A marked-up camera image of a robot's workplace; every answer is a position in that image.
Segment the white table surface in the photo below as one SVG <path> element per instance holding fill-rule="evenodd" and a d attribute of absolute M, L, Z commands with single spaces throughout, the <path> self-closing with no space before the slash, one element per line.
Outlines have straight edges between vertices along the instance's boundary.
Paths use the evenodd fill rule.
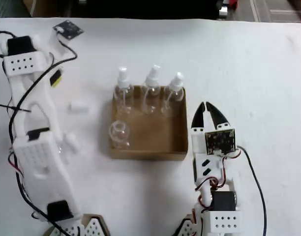
<path fill-rule="evenodd" d="M 0 30 L 48 40 L 63 19 L 1 19 Z M 161 84 L 185 74 L 188 126 L 201 101 L 218 107 L 236 128 L 262 186 L 268 236 L 301 236 L 301 24 L 72 19 L 85 33 L 71 41 L 79 58 L 66 63 L 52 91 L 62 129 L 82 151 L 67 166 L 85 213 L 103 215 L 113 236 L 169 236 L 190 213 L 192 151 L 182 162 L 113 160 L 108 154 L 110 99 L 117 68 L 141 84 L 162 66 Z M 0 42 L 6 36 L 0 36 Z M 0 59 L 0 103 L 10 98 Z M 89 115 L 69 115 L 69 101 L 89 102 Z M 7 163 L 8 117 L 0 108 L 0 235 L 38 236 Z M 237 160 L 243 190 L 244 236 L 262 235 L 260 195 L 247 160 Z"/>

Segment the cardboard tray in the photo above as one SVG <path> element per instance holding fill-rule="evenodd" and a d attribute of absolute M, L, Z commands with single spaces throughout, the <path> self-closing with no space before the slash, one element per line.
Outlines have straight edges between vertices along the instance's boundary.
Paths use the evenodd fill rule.
<path fill-rule="evenodd" d="M 163 100 L 161 87 L 160 105 Z M 130 114 L 117 113 L 115 98 L 112 101 L 112 122 L 123 120 L 130 127 L 129 149 L 115 149 L 110 140 L 110 154 L 115 159 L 184 160 L 188 152 L 186 96 L 177 116 L 167 118 L 160 109 L 146 115 L 141 111 L 141 87 L 134 86 L 134 107 Z"/>

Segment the plastic bottle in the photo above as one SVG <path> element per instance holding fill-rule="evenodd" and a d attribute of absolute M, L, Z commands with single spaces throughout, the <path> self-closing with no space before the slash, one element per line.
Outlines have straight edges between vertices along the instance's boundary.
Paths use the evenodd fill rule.
<path fill-rule="evenodd" d="M 183 79 L 182 73 L 178 72 L 175 78 L 164 89 L 164 100 L 161 108 L 163 115 L 173 117 L 180 111 L 183 100 Z"/>
<path fill-rule="evenodd" d="M 158 82 L 158 71 L 160 66 L 154 65 L 141 87 L 142 111 L 145 114 L 153 114 L 159 107 L 160 86 Z"/>
<path fill-rule="evenodd" d="M 116 149 L 128 149 L 130 128 L 122 120 L 116 120 L 109 127 L 109 137 Z"/>
<path fill-rule="evenodd" d="M 120 114 L 129 114 L 133 108 L 133 90 L 125 67 L 119 68 L 118 84 L 114 90 L 117 111 Z"/>

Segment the circuit board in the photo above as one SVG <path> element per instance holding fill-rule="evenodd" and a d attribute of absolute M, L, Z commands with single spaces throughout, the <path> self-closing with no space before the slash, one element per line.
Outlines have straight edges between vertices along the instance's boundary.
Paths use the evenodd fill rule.
<path fill-rule="evenodd" d="M 205 133 L 205 142 L 207 155 L 214 154 L 214 151 L 219 150 L 221 154 L 228 154 L 235 151 L 235 130 L 227 129 Z"/>
<path fill-rule="evenodd" d="M 72 40 L 78 35 L 84 33 L 84 31 L 81 28 L 79 28 L 76 24 L 72 23 L 69 20 L 66 20 L 54 26 L 53 29 L 67 40 Z"/>

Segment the robotic arm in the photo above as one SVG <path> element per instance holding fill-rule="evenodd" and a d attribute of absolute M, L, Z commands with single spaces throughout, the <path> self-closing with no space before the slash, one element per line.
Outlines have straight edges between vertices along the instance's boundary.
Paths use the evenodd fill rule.
<path fill-rule="evenodd" d="M 207 109 L 214 131 L 204 128 Z M 235 130 L 224 115 L 211 103 L 202 102 L 191 126 L 193 170 L 196 191 L 201 195 L 192 215 L 184 218 L 175 236 L 221 236 L 241 232 L 240 179 L 232 168 L 241 154 L 236 147 Z M 229 191 L 222 191 L 228 185 Z"/>
<path fill-rule="evenodd" d="M 15 111 L 9 123 L 12 148 L 10 164 L 16 169 L 16 179 L 25 202 L 35 212 L 32 217 L 52 223 L 55 228 L 45 236 L 107 236 L 108 228 L 101 215 L 83 214 L 74 194 L 70 176 L 60 156 L 60 145 L 70 144 L 68 135 L 62 135 L 55 105 L 50 97 L 51 87 L 61 79 L 58 66 L 77 58 L 66 44 L 84 31 L 66 20 L 53 27 L 51 53 L 39 37 L 13 36 L 1 43 L 3 70 L 8 78 Z M 55 60 L 69 49 L 74 57 Z M 27 129 L 27 112 L 37 106 L 48 124 Z"/>
<path fill-rule="evenodd" d="M 17 105 L 28 90 L 27 82 L 35 82 L 51 66 L 51 57 L 37 36 L 9 39 L 1 44 L 1 50 L 13 103 Z M 47 220 L 64 223 L 81 219 L 82 214 L 59 152 L 62 133 L 49 95 L 55 72 L 47 73 L 21 105 L 26 110 L 33 105 L 38 106 L 49 126 L 25 130 L 27 113 L 18 111 L 14 119 L 16 138 L 12 148 L 20 163 L 23 184 L 31 202 L 48 215 Z M 40 215 L 37 218 L 46 220 Z"/>

